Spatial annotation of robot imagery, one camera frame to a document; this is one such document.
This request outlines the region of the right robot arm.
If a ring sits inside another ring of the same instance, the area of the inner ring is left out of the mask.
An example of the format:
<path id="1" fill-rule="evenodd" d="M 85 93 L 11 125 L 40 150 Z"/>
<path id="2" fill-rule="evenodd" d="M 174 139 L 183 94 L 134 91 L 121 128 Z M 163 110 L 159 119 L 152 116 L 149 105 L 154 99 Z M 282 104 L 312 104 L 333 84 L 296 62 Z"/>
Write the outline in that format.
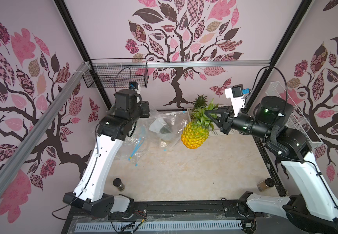
<path id="1" fill-rule="evenodd" d="M 286 126 L 292 112 L 293 106 L 282 98 L 267 96 L 255 116 L 236 113 L 232 107 L 205 114 L 224 134 L 233 129 L 262 138 L 299 189 L 298 195 L 282 198 L 245 192 L 238 200 L 240 214 L 266 213 L 286 218 L 309 233 L 338 234 L 338 199 L 325 181 L 305 134 Z"/>

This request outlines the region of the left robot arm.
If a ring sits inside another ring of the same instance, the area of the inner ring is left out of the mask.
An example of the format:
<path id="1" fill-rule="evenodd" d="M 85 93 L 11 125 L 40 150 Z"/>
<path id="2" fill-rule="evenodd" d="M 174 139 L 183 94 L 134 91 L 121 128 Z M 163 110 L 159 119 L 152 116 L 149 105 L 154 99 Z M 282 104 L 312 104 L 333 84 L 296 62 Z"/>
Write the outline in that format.
<path id="1" fill-rule="evenodd" d="M 74 191 L 64 195 L 64 203 L 98 218 L 115 212 L 132 212 L 133 199 L 107 195 L 104 186 L 123 142 L 132 136 L 138 119 L 148 117 L 149 104 L 142 99 L 138 88 L 115 93 L 115 104 L 96 129 L 96 143 L 89 164 Z"/>

